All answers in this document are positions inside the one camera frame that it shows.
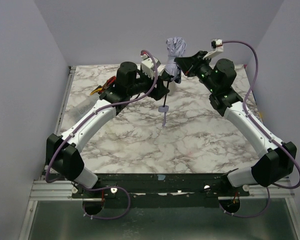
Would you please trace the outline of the pink umbrella case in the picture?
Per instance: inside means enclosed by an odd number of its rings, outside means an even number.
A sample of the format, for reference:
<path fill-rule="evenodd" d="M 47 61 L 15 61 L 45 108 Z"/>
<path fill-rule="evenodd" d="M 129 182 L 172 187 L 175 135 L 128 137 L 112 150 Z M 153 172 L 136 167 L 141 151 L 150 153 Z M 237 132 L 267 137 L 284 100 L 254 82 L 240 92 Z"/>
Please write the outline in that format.
<path fill-rule="evenodd" d="M 169 89 L 168 96 L 172 96 L 176 91 L 176 83 L 173 80 L 173 76 L 171 76 L 171 82 L 169 83 L 169 86 L 166 86 Z"/>

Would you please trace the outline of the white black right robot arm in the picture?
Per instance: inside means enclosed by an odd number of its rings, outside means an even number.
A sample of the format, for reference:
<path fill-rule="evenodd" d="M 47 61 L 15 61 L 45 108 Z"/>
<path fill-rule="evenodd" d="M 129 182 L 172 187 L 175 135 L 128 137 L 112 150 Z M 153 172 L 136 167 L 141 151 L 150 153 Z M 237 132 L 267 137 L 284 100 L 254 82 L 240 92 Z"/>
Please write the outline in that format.
<path fill-rule="evenodd" d="M 235 66 L 229 59 L 219 59 L 210 67 L 206 52 L 199 51 L 190 57 L 175 58 L 176 65 L 187 77 L 198 77 L 209 90 L 212 107 L 230 121 L 248 140 L 259 157 L 251 167 L 235 169 L 226 175 L 232 187 L 261 185 L 267 187 L 292 173 L 297 148 L 292 142 L 283 142 L 244 108 L 243 99 L 232 88 L 237 76 Z"/>

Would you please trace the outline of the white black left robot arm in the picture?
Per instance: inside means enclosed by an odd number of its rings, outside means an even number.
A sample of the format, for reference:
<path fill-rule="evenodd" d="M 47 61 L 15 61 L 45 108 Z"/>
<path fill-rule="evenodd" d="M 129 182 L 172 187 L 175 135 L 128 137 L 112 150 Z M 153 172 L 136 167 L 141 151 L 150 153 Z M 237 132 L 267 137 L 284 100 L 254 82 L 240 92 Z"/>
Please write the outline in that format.
<path fill-rule="evenodd" d="M 99 179 L 85 167 L 81 157 L 83 148 L 103 125 L 128 104 L 144 97 L 158 101 L 169 93 L 164 82 L 171 81 L 173 76 L 166 69 L 158 72 L 158 66 L 151 58 L 142 61 L 140 67 L 130 61 L 121 63 L 116 75 L 94 91 L 98 97 L 91 109 L 70 129 L 60 135 L 53 133 L 47 138 L 47 183 L 54 182 L 50 177 L 50 170 L 53 169 L 86 189 L 94 188 Z"/>

